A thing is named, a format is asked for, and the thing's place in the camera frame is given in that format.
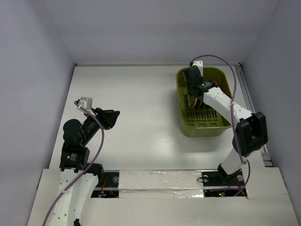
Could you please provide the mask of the beige patterned plate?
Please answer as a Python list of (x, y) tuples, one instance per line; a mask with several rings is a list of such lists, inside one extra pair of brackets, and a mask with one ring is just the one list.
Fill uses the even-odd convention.
[(187, 95), (188, 107), (193, 109), (197, 103), (198, 99), (190, 94)]

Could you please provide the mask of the brown yellow plate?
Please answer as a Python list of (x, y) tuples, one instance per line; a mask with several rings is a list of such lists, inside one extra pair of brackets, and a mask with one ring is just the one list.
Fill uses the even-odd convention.
[(195, 107), (196, 108), (203, 108), (203, 102), (200, 99), (198, 99)]

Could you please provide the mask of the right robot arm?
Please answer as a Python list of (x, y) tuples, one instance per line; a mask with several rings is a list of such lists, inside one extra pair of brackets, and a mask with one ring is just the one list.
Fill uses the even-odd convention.
[(188, 96), (199, 100), (231, 123), (233, 130), (232, 150), (219, 164), (217, 181), (226, 185), (231, 182), (236, 172), (248, 157), (260, 150), (268, 142), (266, 117), (263, 113), (253, 113), (228, 97), (213, 80), (205, 81), (196, 65), (183, 70), (187, 82)]

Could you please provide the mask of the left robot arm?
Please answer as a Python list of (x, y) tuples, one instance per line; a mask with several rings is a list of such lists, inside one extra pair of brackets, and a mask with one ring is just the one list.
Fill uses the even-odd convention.
[(112, 129), (119, 111), (87, 110), (80, 108), (86, 119), (68, 120), (63, 126), (63, 146), (60, 159), (60, 185), (58, 195), (50, 206), (44, 220), (44, 226), (80, 226), (90, 201), (91, 195), (104, 181), (103, 166), (96, 163), (102, 150), (104, 137), (101, 137), (92, 161), (89, 161), (90, 150), (87, 147), (94, 135)]

